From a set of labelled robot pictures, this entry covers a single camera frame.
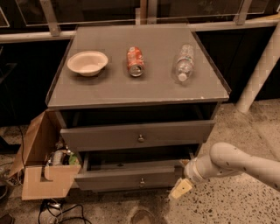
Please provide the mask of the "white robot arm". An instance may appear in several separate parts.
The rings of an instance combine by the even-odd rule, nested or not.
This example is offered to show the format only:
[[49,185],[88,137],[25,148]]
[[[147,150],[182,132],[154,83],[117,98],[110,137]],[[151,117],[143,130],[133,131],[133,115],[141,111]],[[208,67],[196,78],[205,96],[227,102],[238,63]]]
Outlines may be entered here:
[[280,162],[245,153],[230,143],[215,143],[206,155],[194,157],[184,166],[184,177],[179,178],[169,193],[177,200],[192,190],[194,185],[210,178],[237,175],[239,172],[280,191]]

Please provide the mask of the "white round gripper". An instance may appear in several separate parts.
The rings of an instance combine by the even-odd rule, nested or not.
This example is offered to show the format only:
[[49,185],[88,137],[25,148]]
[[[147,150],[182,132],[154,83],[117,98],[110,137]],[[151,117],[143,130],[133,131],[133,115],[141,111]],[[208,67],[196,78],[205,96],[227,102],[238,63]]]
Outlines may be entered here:
[[185,167],[186,178],[178,179],[169,193],[170,200],[177,200],[189,192],[193,188],[192,183],[198,184],[207,180],[207,166],[209,165],[207,157],[195,157],[191,160],[180,159],[179,162]]

